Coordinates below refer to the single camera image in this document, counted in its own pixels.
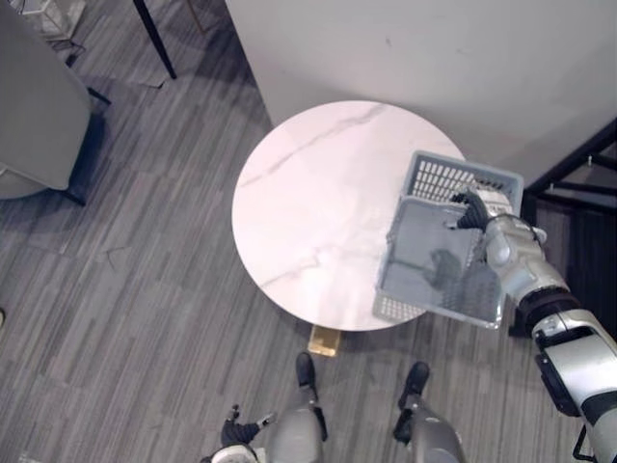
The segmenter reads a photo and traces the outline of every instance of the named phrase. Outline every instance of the gray plastic basket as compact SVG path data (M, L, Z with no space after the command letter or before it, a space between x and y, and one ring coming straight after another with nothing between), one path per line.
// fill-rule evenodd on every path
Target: gray plastic basket
M523 178L481 164L417 151L388 234L373 313L403 322L422 311L498 328L505 294L481 260L482 232L453 231L465 207L450 199L466 185L503 192L519 214Z

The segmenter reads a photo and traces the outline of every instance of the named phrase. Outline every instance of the white marble tabletop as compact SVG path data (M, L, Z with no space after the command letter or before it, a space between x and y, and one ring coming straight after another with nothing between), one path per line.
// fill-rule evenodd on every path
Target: white marble tabletop
M425 119L369 101L317 106L270 132L247 160L232 207L238 253L261 290L312 324L392 326L372 305L416 150L463 158Z

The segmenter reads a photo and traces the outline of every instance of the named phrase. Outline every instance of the robot leg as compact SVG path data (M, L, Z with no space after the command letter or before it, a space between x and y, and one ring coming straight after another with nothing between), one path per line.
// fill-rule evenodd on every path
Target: robot leg
M326 422L317 401L314 366L306 352L296 359L299 390L294 406L285 411L273 429L267 448L268 463L320 463L321 443L328 438Z
M394 428L394 439L408 445L411 441L416 463L465 463L461 443L452 425L437 415L422 400L429 368L416 363L398 401L401 415Z

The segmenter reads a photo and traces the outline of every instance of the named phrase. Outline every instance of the chair leg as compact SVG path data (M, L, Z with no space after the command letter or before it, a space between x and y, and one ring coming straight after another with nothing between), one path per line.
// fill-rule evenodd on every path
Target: chair leg
M95 97L96 99L100 99L103 103L105 103L107 106L109 106L110 104L112 104L112 102L107 99L107 97L105 95L100 94L99 92L97 92L95 89L93 89L92 87L88 87L88 93L90 94L90 96Z
M201 26L200 20L197 18L197 14L195 13L195 8L193 8L193 0L186 0L186 4L188 5L189 10L191 11L191 16L193 17L193 20L195 21L197 28L200 30L202 34L205 34L205 29L203 29L203 27Z

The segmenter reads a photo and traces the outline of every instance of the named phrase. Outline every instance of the white wall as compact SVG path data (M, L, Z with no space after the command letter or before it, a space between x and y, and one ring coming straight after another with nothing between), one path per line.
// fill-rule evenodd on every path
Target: white wall
M617 116L615 0L227 0L273 123L375 99L528 182Z

